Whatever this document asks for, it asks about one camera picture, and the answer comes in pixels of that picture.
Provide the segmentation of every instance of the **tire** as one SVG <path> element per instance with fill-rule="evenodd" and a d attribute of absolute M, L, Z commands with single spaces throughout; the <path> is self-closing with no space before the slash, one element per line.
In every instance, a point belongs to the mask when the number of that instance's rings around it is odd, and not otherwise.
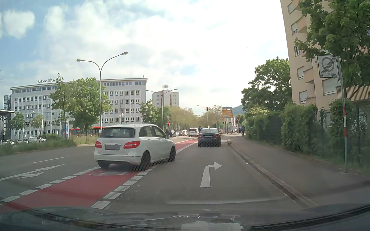
<path fill-rule="evenodd" d="M 151 155 L 148 151 L 145 151 L 141 158 L 141 163 L 138 165 L 139 169 L 141 171 L 147 170 L 149 166 L 151 165 Z"/>
<path fill-rule="evenodd" d="M 171 148 L 171 152 L 169 153 L 168 161 L 169 161 L 169 162 L 173 162 L 173 161 L 175 161 L 175 157 L 176 157 L 176 150 L 175 150 L 175 146 L 172 146 L 172 148 Z"/>
<path fill-rule="evenodd" d="M 102 161 L 98 161 L 98 165 L 101 167 L 101 169 L 107 169 L 109 167 L 109 163 L 104 163 Z"/>

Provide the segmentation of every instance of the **zone end sign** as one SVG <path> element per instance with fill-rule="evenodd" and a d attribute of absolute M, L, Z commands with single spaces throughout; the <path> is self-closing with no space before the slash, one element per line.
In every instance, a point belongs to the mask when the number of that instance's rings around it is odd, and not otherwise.
<path fill-rule="evenodd" d="M 340 62 L 334 55 L 317 55 L 319 77 L 338 78 L 340 71 Z"/>

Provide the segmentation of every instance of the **dark sedan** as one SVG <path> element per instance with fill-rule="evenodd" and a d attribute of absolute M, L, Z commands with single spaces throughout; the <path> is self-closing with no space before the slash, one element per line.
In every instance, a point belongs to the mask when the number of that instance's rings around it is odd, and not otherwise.
<path fill-rule="evenodd" d="M 221 135 L 216 128 L 203 128 L 198 135 L 198 147 L 203 144 L 208 147 L 220 147 L 221 146 Z"/>

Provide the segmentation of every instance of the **lamp post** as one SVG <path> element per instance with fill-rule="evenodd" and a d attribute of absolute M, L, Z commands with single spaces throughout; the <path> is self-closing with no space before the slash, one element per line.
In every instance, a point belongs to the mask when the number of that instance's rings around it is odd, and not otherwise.
<path fill-rule="evenodd" d="M 203 108 L 206 108 L 206 123 L 208 125 L 208 128 L 209 128 L 209 121 L 208 121 L 208 110 L 211 108 L 211 107 L 215 107 L 216 105 L 213 105 L 213 106 L 210 106 L 210 107 L 203 107 Z"/>
<path fill-rule="evenodd" d="M 101 82 L 101 72 L 102 72 L 102 68 L 104 67 L 104 65 L 106 64 L 106 62 L 107 62 L 107 61 L 109 61 L 109 60 L 111 60 L 111 59 L 113 59 L 113 58 L 115 58 L 115 57 L 118 57 L 118 56 L 120 56 L 120 55 L 127 55 L 127 54 L 128 54 L 128 52 L 126 51 L 126 52 L 124 52 L 124 53 L 122 53 L 122 54 L 119 54 L 119 55 L 117 55 L 117 56 L 114 56 L 114 57 L 112 57 L 112 58 L 110 58 L 110 59 L 106 60 L 106 61 L 104 62 L 104 64 L 102 64 L 102 67 L 101 67 L 101 68 L 100 68 L 100 66 L 99 66 L 96 62 L 94 62 L 94 61 L 82 60 L 82 59 L 77 59 L 77 60 L 76 60 L 77 62 L 85 61 L 85 62 L 92 62 L 92 63 L 95 63 L 95 65 L 98 67 L 98 70 L 100 71 L 100 127 L 101 127 L 101 133 L 102 133 L 102 82 Z"/>
<path fill-rule="evenodd" d="M 169 91 L 167 91 L 167 92 L 165 92 L 165 93 L 162 94 L 162 104 L 161 104 L 162 105 L 162 127 L 165 127 L 164 126 L 164 95 L 167 94 L 168 92 L 172 92 L 172 91 L 175 91 L 175 90 L 178 90 L 178 88 L 175 88 L 173 90 L 169 90 Z"/>

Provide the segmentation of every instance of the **windshield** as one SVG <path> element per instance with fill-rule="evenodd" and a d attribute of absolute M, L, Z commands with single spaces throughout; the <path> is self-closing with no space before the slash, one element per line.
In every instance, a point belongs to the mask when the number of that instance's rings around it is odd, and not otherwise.
<path fill-rule="evenodd" d="M 370 0 L 0 0 L 7 229 L 298 229 L 365 205 Z"/>

